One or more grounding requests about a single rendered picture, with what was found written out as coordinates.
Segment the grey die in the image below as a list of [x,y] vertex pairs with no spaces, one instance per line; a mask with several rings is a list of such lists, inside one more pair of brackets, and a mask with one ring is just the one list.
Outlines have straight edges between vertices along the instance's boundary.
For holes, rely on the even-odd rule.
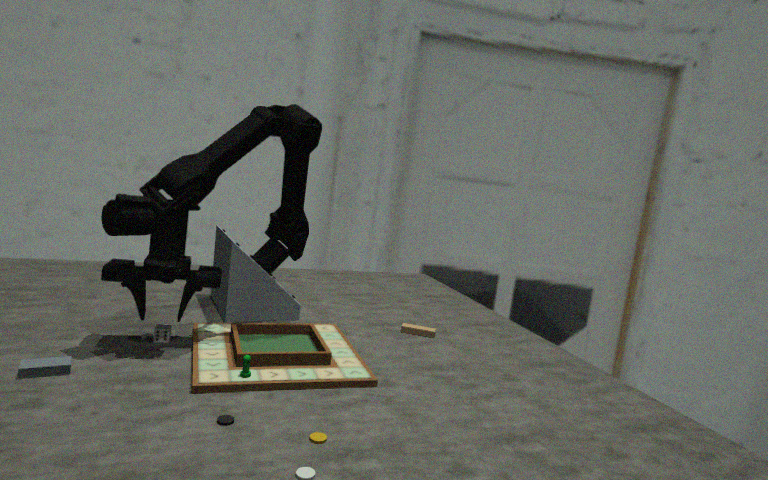
[[154,342],[169,342],[172,325],[157,324],[154,328]]

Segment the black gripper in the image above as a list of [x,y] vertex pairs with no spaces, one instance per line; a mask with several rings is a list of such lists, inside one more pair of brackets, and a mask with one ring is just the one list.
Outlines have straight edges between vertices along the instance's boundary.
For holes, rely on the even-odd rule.
[[[149,253],[152,248],[173,251],[181,250],[185,237],[166,237],[150,234]],[[220,267],[200,265],[199,270],[189,270],[186,277],[176,276],[175,279],[186,280],[183,296],[178,313],[180,322],[191,296],[195,291],[202,291],[203,287],[219,288],[222,270]],[[143,266],[135,265],[135,260],[115,259],[108,261],[102,268],[102,281],[122,282],[122,287],[127,287],[134,300],[141,320],[145,319],[146,312],[146,280],[143,278]]]

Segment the yellow flat disc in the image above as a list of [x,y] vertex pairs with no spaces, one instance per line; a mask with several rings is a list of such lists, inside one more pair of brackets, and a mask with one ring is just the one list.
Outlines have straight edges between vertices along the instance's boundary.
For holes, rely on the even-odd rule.
[[326,442],[326,435],[323,433],[312,433],[309,440],[315,444],[322,444]]

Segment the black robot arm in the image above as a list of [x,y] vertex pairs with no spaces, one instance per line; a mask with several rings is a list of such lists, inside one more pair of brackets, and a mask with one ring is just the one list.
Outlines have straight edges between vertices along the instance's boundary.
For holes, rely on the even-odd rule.
[[[302,257],[309,235],[304,212],[309,157],[318,146],[322,123],[297,104],[257,106],[249,116],[196,154],[165,165],[144,184],[144,194],[117,194],[102,209],[102,226],[109,236],[158,235],[185,237],[188,211],[215,188],[218,178],[269,135],[280,137],[285,148],[281,207],[270,214],[270,240],[250,255],[269,275],[288,257]],[[173,200],[158,190],[164,189]],[[282,245],[280,240],[288,249]],[[186,277],[191,257],[181,250],[152,248],[144,260],[143,278],[171,283]]]

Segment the white flat disc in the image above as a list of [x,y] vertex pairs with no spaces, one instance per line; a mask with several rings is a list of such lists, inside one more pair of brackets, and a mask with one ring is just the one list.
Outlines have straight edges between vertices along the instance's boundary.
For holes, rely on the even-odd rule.
[[299,480],[312,480],[315,477],[315,471],[310,467],[301,467],[297,469],[296,477]]

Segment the green game pawn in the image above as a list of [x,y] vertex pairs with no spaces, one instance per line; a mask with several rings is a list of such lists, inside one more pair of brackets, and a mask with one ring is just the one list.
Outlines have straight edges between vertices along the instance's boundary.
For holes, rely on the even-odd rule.
[[243,378],[248,378],[251,376],[251,371],[249,371],[250,367],[250,360],[251,357],[249,355],[245,355],[243,357],[243,371],[241,371],[240,376]]

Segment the tan wooden bar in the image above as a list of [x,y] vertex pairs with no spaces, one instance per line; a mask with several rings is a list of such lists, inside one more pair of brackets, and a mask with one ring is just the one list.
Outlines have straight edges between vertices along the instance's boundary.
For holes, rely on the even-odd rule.
[[401,332],[434,338],[436,333],[436,328],[403,323],[401,327]]

